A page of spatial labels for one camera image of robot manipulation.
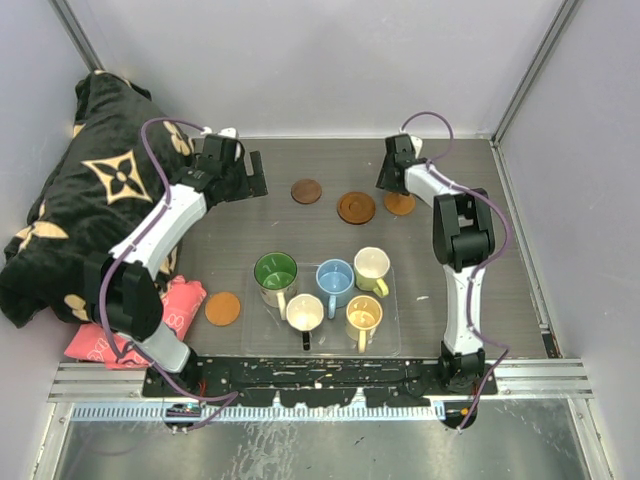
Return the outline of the orange coaster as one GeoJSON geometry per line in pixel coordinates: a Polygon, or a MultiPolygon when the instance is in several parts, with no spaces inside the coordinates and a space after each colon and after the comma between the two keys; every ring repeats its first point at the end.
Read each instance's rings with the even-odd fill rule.
{"type": "Polygon", "coordinates": [[[416,199],[413,195],[390,192],[384,197],[385,208],[395,216],[406,216],[416,207],[416,199]]]}
{"type": "Polygon", "coordinates": [[[224,327],[235,322],[241,313],[241,302],[231,292],[212,295],[205,305],[206,319],[214,326],[224,327]]]}

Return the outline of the dark brown coaster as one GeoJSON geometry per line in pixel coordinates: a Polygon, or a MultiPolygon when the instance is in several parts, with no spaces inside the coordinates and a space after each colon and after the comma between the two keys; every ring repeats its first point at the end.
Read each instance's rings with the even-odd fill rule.
{"type": "Polygon", "coordinates": [[[322,187],[314,179],[300,179],[291,186],[291,197],[303,205],[317,202],[322,196],[322,187]]]}

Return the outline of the brown ringed wooden coaster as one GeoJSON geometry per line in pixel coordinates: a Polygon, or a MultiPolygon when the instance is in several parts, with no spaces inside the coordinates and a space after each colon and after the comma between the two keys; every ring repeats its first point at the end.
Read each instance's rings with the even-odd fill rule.
{"type": "Polygon", "coordinates": [[[363,225],[375,216],[376,204],[370,195],[351,191],[342,195],[338,200],[337,213],[348,224],[363,225]]]}

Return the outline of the olive green white mug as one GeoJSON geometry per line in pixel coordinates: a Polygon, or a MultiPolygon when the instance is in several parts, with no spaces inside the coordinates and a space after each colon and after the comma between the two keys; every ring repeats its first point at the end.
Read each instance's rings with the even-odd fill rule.
{"type": "Polygon", "coordinates": [[[355,283],[359,290],[373,292],[379,298],[389,295],[385,277],[391,268],[387,253],[378,247],[364,247],[354,257],[355,283]]]}

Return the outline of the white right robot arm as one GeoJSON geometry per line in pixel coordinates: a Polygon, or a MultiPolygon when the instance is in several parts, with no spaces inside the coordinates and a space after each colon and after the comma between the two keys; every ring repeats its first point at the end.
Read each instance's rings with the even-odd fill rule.
{"type": "Polygon", "coordinates": [[[437,376],[442,388],[459,394],[485,372],[481,337],[481,289],[485,262],[495,249],[490,206],[483,189],[469,189],[421,159],[422,140],[400,133],[385,139],[386,153],[376,187],[412,194],[432,208],[432,245],[447,288],[447,325],[437,376]]]}

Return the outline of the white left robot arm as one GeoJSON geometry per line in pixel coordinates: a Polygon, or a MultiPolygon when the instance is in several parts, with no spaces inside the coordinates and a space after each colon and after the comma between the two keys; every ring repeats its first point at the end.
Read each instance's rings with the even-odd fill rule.
{"type": "Polygon", "coordinates": [[[166,371],[165,385],[178,396],[194,393],[199,370],[195,353],[163,322],[154,281],[164,260],[189,229],[214,206],[267,194],[258,151],[244,164],[236,129],[204,136],[196,164],[183,167],[165,194],[133,232],[106,254],[84,264],[86,311],[90,321],[132,341],[166,371]]]}

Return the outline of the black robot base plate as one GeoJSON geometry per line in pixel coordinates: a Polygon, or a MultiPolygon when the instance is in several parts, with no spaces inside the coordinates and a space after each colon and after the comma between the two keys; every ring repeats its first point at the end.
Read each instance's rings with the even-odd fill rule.
{"type": "Polygon", "coordinates": [[[427,406],[431,396],[470,396],[477,380],[445,387],[427,359],[201,357],[192,392],[217,397],[236,391],[242,406],[346,406],[358,392],[369,408],[427,406]]]}

